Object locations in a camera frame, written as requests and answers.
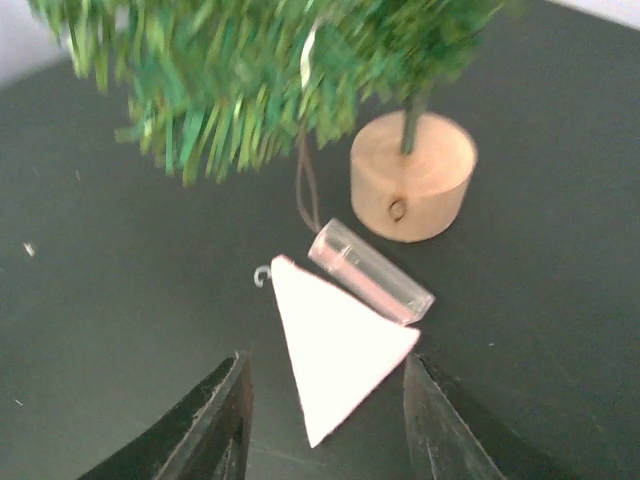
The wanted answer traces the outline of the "small green christmas tree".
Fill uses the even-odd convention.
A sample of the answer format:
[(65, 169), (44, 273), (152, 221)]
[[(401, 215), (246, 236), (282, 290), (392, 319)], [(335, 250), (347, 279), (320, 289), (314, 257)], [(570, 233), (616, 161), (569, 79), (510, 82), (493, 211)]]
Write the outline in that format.
[(309, 148), (353, 134), (351, 205), (377, 235), (433, 238), (456, 219), (477, 148), (426, 109), (474, 56), (500, 1), (33, 1), (75, 73), (129, 86), (117, 131), (190, 185), (295, 153), (319, 231)]

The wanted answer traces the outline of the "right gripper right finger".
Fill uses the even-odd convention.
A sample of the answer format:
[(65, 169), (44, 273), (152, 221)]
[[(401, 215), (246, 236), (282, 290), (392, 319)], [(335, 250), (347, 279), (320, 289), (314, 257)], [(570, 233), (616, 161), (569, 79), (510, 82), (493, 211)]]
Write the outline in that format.
[(404, 417), (414, 479), (563, 479), (528, 444), (426, 359), (405, 361)]

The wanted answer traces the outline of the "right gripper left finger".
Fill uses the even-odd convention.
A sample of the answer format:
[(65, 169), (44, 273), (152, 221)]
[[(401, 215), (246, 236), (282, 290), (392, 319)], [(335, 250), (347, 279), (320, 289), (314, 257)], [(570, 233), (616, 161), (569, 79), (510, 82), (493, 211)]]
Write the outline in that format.
[(237, 352), (151, 427), (81, 477), (243, 479), (252, 413), (250, 356)]

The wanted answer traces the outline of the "clear battery box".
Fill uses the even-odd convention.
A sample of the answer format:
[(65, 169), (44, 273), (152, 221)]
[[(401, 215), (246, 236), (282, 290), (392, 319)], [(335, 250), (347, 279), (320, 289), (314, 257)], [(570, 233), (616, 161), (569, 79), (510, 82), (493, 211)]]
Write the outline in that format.
[(407, 326), (420, 321), (435, 296), (339, 220), (316, 235), (308, 257), (385, 318)]

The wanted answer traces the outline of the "pink cone ornament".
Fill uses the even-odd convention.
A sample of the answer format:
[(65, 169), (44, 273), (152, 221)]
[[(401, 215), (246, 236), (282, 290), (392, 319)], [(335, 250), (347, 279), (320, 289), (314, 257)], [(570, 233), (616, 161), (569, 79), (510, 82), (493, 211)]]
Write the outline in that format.
[(285, 255), (253, 273), (271, 282), (311, 448), (408, 356), (420, 332), (387, 320)]

